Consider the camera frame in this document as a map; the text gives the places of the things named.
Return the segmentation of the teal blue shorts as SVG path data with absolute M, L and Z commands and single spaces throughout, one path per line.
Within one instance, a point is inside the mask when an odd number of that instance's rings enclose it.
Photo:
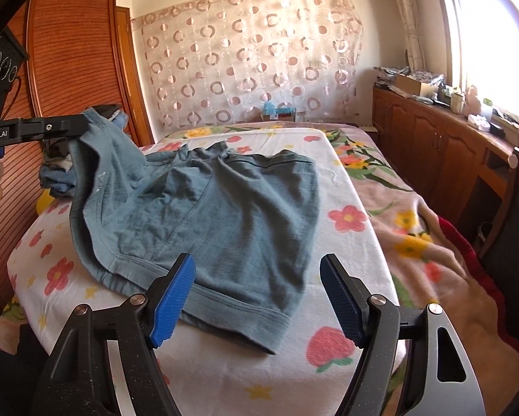
M 185 322 L 274 354 L 303 298 L 320 213 L 313 160 L 239 154 L 225 142 L 150 154 L 88 109 L 68 144 L 73 246 L 119 294 L 144 291 L 189 254 Z

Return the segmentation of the window with wooden frame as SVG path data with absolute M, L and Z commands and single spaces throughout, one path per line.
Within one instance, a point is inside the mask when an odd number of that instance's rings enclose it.
M 519 123 L 519 18 L 502 0 L 442 0 L 451 83 Z

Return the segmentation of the white floral bed sheet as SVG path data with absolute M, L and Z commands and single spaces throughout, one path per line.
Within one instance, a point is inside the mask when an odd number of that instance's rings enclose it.
M 243 154 L 289 149 L 316 163 L 320 218 L 312 241 L 308 283 L 280 351 L 261 352 L 180 323 L 157 351 L 168 386 L 185 415 L 332 415 L 346 392 L 360 351 L 346 339 L 320 282 L 320 259 L 334 253 L 371 292 L 398 298 L 389 267 L 351 175 L 379 164 L 370 137 L 352 127 L 263 128 L 219 133 L 196 129 L 156 144 L 209 147 L 224 141 Z M 68 203 L 43 212 L 7 262 L 19 303 L 39 342 L 51 348 L 72 309 L 95 309 L 122 298 L 81 265 L 68 226 Z

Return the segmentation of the blue item at bedhead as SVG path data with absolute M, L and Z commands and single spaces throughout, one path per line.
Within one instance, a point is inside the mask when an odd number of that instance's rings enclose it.
M 263 120 L 290 120 L 296 118 L 296 108 L 293 106 L 279 104 L 274 102 L 264 102 L 261 117 Z

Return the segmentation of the wooden chair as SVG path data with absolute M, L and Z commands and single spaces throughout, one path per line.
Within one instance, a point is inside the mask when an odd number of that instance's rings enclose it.
M 503 296 L 507 332 L 519 341 L 519 147 L 509 157 L 507 189 L 479 261 Z

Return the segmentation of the beige window drape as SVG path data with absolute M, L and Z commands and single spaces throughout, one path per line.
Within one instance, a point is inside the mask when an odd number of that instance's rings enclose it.
M 426 64 L 417 0 L 396 0 L 396 3 L 404 31 L 408 65 L 413 71 L 424 70 Z

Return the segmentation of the folded beige garment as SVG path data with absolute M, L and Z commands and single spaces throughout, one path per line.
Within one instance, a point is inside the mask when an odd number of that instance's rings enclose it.
M 72 158 L 69 153 L 66 155 L 53 154 L 49 151 L 44 151 L 43 155 L 44 164 L 53 169 L 60 169 L 64 172 L 68 172 L 72 168 Z

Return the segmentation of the wooden sideboard cabinet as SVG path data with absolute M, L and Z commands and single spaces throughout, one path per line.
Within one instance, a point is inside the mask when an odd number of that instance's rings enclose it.
M 459 115 L 375 86 L 377 145 L 398 175 L 474 243 L 506 195 L 513 145 Z

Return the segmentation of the yellow plush toy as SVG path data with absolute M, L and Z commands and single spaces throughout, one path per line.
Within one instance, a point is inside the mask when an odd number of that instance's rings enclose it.
M 46 211 L 53 209 L 56 204 L 56 199 L 51 195 L 50 189 L 44 189 L 36 200 L 36 214 L 42 215 Z

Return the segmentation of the cardboard box on sideboard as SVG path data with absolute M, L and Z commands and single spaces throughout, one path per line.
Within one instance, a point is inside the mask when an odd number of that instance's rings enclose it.
M 394 86 L 407 94 L 426 98 L 430 98 L 434 93 L 437 93 L 439 88 L 439 86 L 432 86 L 404 75 L 398 75 L 395 78 Z

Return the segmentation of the folded blue jeans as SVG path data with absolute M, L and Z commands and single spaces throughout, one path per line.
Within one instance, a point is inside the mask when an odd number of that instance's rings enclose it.
M 92 106 L 85 109 L 86 112 L 90 110 L 96 112 L 94 109 L 92 109 Z M 121 111 L 122 113 L 112 123 L 115 126 L 117 126 L 121 131 L 124 131 L 127 127 L 129 116 L 122 109 Z M 68 172 L 64 172 L 63 170 L 53 169 L 51 167 L 46 166 L 44 164 L 43 159 L 43 163 L 40 165 L 39 168 L 38 176 L 40 186 L 43 189 L 50 189 L 51 195 L 54 198 L 74 196 L 77 183 L 77 176 L 73 169 L 73 165 Z

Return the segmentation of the sheer circle-pattern curtain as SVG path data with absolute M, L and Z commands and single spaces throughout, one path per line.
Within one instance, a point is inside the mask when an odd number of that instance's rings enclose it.
M 350 118 L 364 27 L 352 0 L 191 0 L 132 22 L 153 131 Z

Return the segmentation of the pink figurine on sideboard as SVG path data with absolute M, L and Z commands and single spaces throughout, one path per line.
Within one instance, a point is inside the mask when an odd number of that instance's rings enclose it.
M 481 100 L 478 97 L 477 88 L 469 86 L 464 94 L 462 114 L 465 118 L 469 118 L 470 115 L 480 115 L 480 113 Z

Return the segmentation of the wooden louvred wardrobe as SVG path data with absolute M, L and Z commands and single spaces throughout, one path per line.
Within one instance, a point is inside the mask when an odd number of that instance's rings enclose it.
M 74 115 L 88 106 L 118 103 L 130 116 L 128 133 L 137 146 L 152 132 L 139 87 L 130 33 L 130 13 L 116 0 L 20 0 L 6 22 L 29 55 L 12 75 L 5 119 Z M 0 309 L 14 287 L 7 260 L 36 220 L 41 194 L 39 142 L 11 146 L 3 160 L 0 202 Z

